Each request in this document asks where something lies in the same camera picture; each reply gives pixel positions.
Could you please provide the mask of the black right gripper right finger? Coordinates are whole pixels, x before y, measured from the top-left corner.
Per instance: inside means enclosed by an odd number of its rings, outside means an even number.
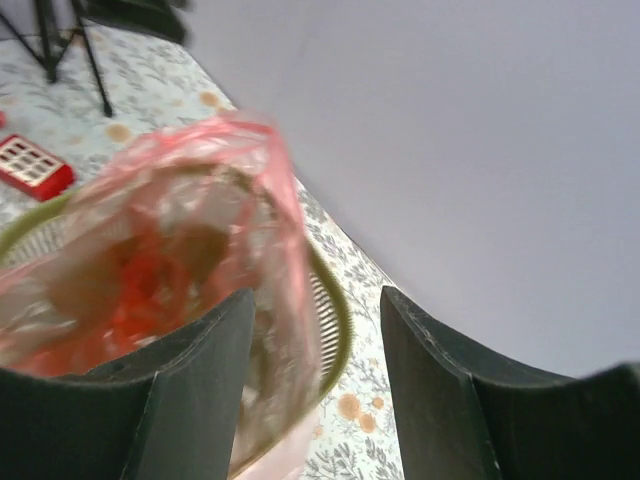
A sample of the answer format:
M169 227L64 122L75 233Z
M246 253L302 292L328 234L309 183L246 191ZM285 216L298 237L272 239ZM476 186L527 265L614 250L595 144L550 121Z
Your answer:
M408 479L635 479L639 366L570 378L504 356L399 289L381 331Z

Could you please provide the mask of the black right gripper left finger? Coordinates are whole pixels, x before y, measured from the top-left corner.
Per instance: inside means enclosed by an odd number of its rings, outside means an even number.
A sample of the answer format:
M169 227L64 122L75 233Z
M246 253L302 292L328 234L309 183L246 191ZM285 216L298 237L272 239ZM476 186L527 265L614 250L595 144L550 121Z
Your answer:
M1 373L5 479L224 479L248 371L254 295L83 375Z

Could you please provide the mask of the green plastic trash bin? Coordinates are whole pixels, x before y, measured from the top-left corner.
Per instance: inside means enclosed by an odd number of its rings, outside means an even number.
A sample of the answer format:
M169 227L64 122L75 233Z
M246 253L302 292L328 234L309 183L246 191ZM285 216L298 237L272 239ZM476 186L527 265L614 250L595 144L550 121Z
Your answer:
M59 248L59 216L65 193L16 218L1 232L1 265L19 266ZM320 403L337 383L353 343L353 322L338 282L313 246L308 247L311 285L321 342L321 386L315 402L286 433L230 469L231 479L297 479L304 469Z

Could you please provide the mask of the red torn trash bag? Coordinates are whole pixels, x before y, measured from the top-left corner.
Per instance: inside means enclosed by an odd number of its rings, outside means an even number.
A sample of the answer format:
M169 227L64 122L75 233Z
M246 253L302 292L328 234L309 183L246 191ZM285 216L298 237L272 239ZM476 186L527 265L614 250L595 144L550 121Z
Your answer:
M86 374L249 289L255 315L230 469L315 402L309 246L274 126L236 111L144 135L73 193L59 219L58 249L1 272L1 373Z

